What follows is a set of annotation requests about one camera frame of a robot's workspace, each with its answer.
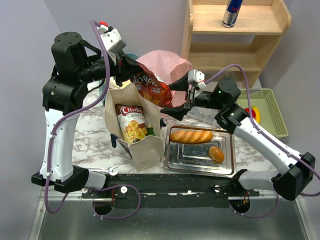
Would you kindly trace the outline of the green plastic basket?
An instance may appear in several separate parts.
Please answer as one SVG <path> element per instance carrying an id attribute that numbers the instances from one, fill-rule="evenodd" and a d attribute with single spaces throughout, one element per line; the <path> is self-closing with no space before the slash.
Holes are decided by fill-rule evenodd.
<path id="1" fill-rule="evenodd" d="M 269 88 L 249 89 L 250 103 L 260 113 L 260 125 L 278 139 L 289 135 L 273 91 Z"/>

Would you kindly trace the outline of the red chips bag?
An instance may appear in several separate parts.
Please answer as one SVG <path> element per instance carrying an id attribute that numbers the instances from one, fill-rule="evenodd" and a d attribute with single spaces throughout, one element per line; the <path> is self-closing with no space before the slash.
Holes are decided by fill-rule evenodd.
<path id="1" fill-rule="evenodd" d="M 139 94 L 149 102 L 161 108 L 171 108 L 172 94 L 169 87 L 158 80 L 154 74 L 139 72 L 131 78 Z"/>

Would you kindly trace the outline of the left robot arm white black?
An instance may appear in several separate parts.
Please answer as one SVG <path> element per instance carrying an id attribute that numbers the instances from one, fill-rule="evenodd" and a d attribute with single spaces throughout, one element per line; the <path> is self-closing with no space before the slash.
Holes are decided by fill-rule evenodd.
<path id="1" fill-rule="evenodd" d="M 88 84 L 116 78 L 121 85 L 140 70 L 135 60 L 124 54 L 126 46 L 116 29 L 99 34 L 100 48 L 85 41 L 77 32 L 57 35 L 51 46 L 54 67 L 43 86 L 45 109 L 45 153 L 39 172 L 31 182 L 42 187 L 53 186 L 61 193 L 93 188 L 101 198 L 107 197 L 111 185 L 106 175 L 75 166 L 72 152 L 76 125 L 88 95 Z"/>

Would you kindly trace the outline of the yellow banana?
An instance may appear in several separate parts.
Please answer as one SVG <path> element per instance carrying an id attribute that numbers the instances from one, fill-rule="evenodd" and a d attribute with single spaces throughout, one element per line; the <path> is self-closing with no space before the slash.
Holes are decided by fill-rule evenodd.
<path id="1" fill-rule="evenodd" d="M 254 119 L 259 124 L 261 122 L 260 110 L 256 106 L 252 106 L 251 109 L 254 111 Z"/>

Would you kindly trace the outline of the long baguette bread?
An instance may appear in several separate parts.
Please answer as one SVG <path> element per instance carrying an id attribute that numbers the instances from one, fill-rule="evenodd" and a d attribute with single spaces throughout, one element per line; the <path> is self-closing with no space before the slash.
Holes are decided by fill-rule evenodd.
<path id="1" fill-rule="evenodd" d="M 169 140 L 172 142 L 184 144 L 200 144 L 211 141 L 213 133 L 210 131 L 196 130 L 179 130 L 169 135 Z"/>

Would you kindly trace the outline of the green glass bottle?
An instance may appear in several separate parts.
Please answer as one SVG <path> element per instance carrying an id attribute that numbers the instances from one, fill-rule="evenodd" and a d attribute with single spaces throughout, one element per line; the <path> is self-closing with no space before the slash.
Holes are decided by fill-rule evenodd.
<path id="1" fill-rule="evenodd" d="M 148 125 L 146 128 L 146 136 L 155 136 L 154 128 L 152 125 Z"/>

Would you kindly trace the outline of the clear plastic screw box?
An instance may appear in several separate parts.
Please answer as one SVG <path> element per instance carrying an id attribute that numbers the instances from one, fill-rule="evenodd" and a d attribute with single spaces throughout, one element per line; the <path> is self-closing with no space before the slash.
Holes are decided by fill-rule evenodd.
<path id="1" fill-rule="evenodd" d="M 193 120 L 197 120 L 200 123 L 206 124 L 214 128 L 220 128 L 215 116 L 218 114 L 218 110 L 202 108 L 202 107 L 193 107 L 188 113 L 187 116 Z"/>

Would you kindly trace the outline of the teal plastic container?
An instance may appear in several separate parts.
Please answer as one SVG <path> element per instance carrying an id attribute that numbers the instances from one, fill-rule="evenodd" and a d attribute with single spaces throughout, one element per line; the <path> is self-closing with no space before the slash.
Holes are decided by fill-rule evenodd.
<path id="1" fill-rule="evenodd" d="M 137 55 L 135 55 L 135 54 L 131 54 L 131 53 L 128 53 L 127 54 L 130 58 L 132 58 L 133 60 L 137 60 L 139 57 L 137 56 Z M 99 88 L 98 88 L 98 91 L 99 91 L 99 96 L 102 96 L 103 95 L 103 91 L 104 91 L 104 89 L 105 89 L 105 86 L 106 86 L 106 84 L 105 84 L 105 80 L 103 79 L 103 80 L 99 80 L 98 81 L 98 86 L 99 86 Z M 104 95 L 103 96 L 103 99 L 101 100 L 102 101 L 102 104 L 103 104 L 103 106 L 105 105 L 105 101 L 106 101 L 106 96 Z"/>

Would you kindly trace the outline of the beige canvas tote bag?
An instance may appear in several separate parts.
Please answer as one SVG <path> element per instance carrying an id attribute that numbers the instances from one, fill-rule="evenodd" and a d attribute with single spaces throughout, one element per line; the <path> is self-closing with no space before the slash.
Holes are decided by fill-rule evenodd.
<path id="1" fill-rule="evenodd" d="M 141 106 L 148 125 L 153 126 L 155 136 L 145 136 L 135 143 L 127 143 L 123 139 L 115 105 Z M 120 144 L 132 158 L 136 170 L 143 171 L 162 162 L 164 144 L 161 137 L 160 111 L 156 105 L 144 99 L 132 83 L 122 89 L 110 89 L 105 97 L 104 121 L 107 130 L 113 137 L 113 147 Z"/>

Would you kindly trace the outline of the red apple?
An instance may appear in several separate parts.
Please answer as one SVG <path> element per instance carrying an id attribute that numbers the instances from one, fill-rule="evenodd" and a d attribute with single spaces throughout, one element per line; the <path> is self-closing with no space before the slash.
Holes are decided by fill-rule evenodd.
<path id="1" fill-rule="evenodd" d="M 249 109 L 249 108 L 245 108 L 244 110 L 245 110 L 248 114 L 250 113 L 250 109 Z M 253 118 L 256 117 L 256 113 L 255 113 L 255 111 L 254 111 L 253 109 L 251 109 L 251 115 L 252 115 Z"/>

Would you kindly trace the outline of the white cassava chips bag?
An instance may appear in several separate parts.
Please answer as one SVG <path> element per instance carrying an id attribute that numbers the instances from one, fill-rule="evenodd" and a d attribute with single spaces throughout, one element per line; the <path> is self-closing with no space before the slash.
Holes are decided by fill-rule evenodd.
<path id="1" fill-rule="evenodd" d="M 146 136 L 147 122 L 141 106 L 116 104 L 115 110 L 125 142 L 133 144 Z"/>

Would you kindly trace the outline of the pink plastic grocery bag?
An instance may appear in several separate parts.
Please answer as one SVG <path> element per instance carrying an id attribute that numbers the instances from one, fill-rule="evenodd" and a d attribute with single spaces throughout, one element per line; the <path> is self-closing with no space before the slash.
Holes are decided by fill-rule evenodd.
<path id="1" fill-rule="evenodd" d="M 139 57 L 137 61 L 167 86 L 181 79 L 193 68 L 188 60 L 166 50 L 153 50 Z M 178 107 L 184 103 L 185 93 L 183 91 L 170 92 L 172 94 L 172 107 Z"/>

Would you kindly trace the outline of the black mounting base rail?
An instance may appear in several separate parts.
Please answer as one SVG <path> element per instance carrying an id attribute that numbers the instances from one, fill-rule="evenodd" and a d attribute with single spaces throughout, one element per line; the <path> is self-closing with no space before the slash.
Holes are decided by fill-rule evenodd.
<path id="1" fill-rule="evenodd" d="M 195 174 L 118 174 L 109 177 L 107 187 L 114 190 L 89 190 L 84 199 L 114 200 L 115 208 L 228 208 L 229 198 L 245 194 L 257 197 L 254 190 L 244 190 L 228 177 Z"/>

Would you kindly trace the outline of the blue silver drink can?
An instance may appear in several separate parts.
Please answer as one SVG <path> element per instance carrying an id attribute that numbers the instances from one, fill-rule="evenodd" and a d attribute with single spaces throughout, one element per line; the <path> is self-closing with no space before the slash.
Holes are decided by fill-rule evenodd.
<path id="1" fill-rule="evenodd" d="M 222 19 L 222 25 L 226 28 L 233 28 L 239 15 L 243 0 L 229 0 Z"/>

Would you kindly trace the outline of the silver wrench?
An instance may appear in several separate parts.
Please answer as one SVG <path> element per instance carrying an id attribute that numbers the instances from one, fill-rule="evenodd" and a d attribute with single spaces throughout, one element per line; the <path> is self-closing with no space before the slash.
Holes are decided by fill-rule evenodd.
<path id="1" fill-rule="evenodd" d="M 119 171 L 118 171 L 118 167 L 115 165 L 112 165 L 110 167 L 107 168 L 101 168 L 98 170 L 99 173 L 103 173 L 103 174 L 107 174 L 109 176 L 116 176 Z"/>

